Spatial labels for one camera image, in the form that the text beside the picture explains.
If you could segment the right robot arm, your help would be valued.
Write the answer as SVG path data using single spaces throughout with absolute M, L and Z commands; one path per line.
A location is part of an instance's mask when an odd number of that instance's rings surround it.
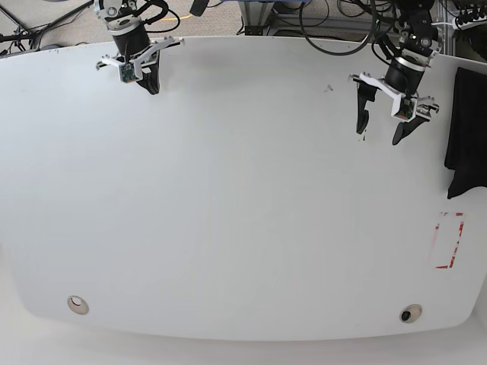
M 151 40 L 146 26 L 171 13 L 165 1 L 95 1 L 94 12 L 110 32 L 118 49 L 115 56 L 102 56 L 96 69 L 113 66 L 125 84 L 136 83 L 151 95 L 160 92 L 160 53 L 163 49 L 182 46 L 184 39 L 166 36 L 162 41 Z

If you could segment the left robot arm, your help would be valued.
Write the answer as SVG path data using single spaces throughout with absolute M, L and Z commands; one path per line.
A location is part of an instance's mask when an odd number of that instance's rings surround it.
M 418 92 L 424 73 L 442 48 L 441 32 L 430 14 L 434 2 L 390 1 L 391 17 L 382 16 L 375 1 L 353 3 L 371 15 L 371 27 L 360 45 L 352 50 L 333 52 L 314 43 L 305 30 L 303 6 L 298 12 L 299 27 L 307 43 L 328 56 L 351 56 L 366 45 L 371 46 L 374 55 L 376 46 L 381 49 L 384 55 L 377 58 L 388 66 L 383 77 L 375 78 L 367 72 L 349 76 L 357 84 L 356 133 L 365 132 L 369 122 L 366 105 L 375 101 L 380 90 L 391 98 L 390 115 L 399 120 L 392 140 L 397 145 L 440 110 L 433 97 L 421 97 Z

